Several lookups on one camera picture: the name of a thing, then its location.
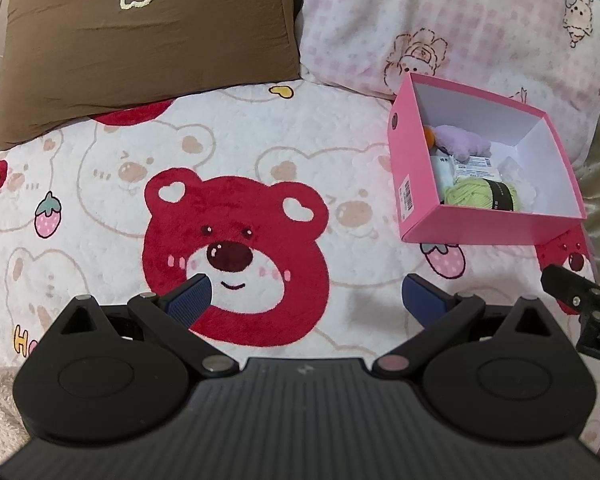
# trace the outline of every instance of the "pink box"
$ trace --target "pink box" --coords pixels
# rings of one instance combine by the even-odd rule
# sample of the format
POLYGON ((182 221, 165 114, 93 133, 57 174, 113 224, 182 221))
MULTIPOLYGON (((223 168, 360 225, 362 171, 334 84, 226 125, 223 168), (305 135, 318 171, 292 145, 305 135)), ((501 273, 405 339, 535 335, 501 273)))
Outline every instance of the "pink box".
POLYGON ((440 78, 408 74, 388 126, 400 238, 410 243, 544 244, 580 224, 585 208, 551 120, 542 110, 440 78), (511 156, 537 190, 533 213, 441 205, 422 125, 451 124, 511 156))

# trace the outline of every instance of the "yellow heart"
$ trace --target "yellow heart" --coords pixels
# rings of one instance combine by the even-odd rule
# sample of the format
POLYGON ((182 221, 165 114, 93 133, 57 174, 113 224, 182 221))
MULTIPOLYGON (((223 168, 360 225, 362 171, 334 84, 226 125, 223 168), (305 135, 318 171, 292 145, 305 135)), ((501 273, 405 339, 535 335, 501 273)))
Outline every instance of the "yellow heart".
POLYGON ((291 86, 272 86, 269 88, 269 93, 279 95, 283 99, 291 99, 294 96, 294 90, 291 86))

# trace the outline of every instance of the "pillow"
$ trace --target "pillow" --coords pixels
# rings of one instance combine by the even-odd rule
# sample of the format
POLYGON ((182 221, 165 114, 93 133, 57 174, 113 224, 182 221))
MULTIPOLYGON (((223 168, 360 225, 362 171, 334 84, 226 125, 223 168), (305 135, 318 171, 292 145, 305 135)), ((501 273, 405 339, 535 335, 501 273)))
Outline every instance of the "pillow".
POLYGON ((598 0, 304 0, 296 23, 309 80, 385 98, 409 70, 469 84, 546 111, 570 161, 587 156, 598 0))
POLYGON ((60 124, 298 78, 293 0, 10 0, 0 150, 60 124))

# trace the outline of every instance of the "pink checkered pillow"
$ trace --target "pink checkered pillow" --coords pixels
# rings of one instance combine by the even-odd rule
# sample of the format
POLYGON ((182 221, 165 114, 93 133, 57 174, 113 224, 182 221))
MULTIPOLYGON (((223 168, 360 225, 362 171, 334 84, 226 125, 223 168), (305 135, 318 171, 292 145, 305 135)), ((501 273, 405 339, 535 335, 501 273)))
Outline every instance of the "pink checkered pillow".
POLYGON ((600 114, 598 0, 304 0, 305 77, 392 98, 408 71, 549 113, 581 165, 600 114))

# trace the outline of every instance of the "blue gripper pad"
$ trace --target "blue gripper pad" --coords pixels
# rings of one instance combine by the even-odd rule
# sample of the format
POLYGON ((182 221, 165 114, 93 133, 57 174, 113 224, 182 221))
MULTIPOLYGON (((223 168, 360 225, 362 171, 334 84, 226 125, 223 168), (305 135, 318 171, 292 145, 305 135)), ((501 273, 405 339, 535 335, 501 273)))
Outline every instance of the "blue gripper pad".
POLYGON ((452 296, 437 287, 419 283, 418 276, 409 274, 402 280, 402 304, 424 328, 443 317, 452 301, 452 296))
POLYGON ((168 316, 190 328, 211 306, 211 280, 205 274, 196 274, 160 299, 168 316))

